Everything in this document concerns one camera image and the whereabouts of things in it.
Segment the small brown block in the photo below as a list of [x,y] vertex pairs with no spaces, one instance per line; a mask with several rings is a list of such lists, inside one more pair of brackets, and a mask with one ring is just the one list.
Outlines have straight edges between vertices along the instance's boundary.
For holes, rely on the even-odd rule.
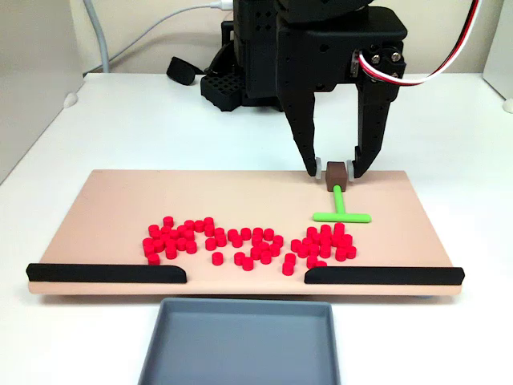
[[342,191],[347,185],[347,171],[344,162],[328,162],[326,165],[326,187],[333,191],[333,186],[338,184]]

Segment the black edge guard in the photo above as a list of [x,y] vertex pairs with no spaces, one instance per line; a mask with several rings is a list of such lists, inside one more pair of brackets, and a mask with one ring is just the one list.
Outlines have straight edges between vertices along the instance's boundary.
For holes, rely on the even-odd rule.
[[306,284],[318,285],[444,285],[459,286],[461,267],[317,267],[305,273]]
[[30,282],[186,283],[185,270],[172,265],[81,265],[30,263]]

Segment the beige board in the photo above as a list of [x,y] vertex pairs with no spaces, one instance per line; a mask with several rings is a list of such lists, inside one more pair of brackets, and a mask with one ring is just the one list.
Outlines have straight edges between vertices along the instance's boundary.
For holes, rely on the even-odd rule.
[[[344,193],[348,213],[368,213],[369,224],[346,224],[357,257],[328,265],[451,267],[417,194],[404,172],[368,172]],[[147,227],[175,218],[213,217],[216,226],[273,228],[285,238],[270,265],[243,271],[233,262],[231,244],[219,248],[224,264],[214,266],[212,252],[196,235],[198,252],[179,253],[161,263],[187,272],[186,284],[29,282],[35,294],[391,294],[452,295],[461,286],[306,285],[305,259],[293,276],[281,272],[290,241],[306,228],[319,227],[314,212],[334,212],[333,195],[323,180],[306,172],[95,170],[41,259],[41,263],[147,264],[142,240]]]

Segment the gray plastic tray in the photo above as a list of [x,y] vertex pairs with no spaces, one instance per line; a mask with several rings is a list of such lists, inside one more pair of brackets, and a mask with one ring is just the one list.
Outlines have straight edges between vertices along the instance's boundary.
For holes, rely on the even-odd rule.
[[339,385],[331,305],[167,298],[143,385]]

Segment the screw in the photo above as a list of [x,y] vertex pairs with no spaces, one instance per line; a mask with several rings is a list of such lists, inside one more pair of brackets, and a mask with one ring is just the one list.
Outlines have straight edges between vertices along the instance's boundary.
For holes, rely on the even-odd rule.
[[400,53],[398,53],[398,52],[394,52],[394,53],[392,54],[391,58],[392,58],[392,61],[393,61],[394,63],[396,63],[396,62],[398,62],[399,60],[401,60],[402,56],[401,56],[401,54],[400,54]]

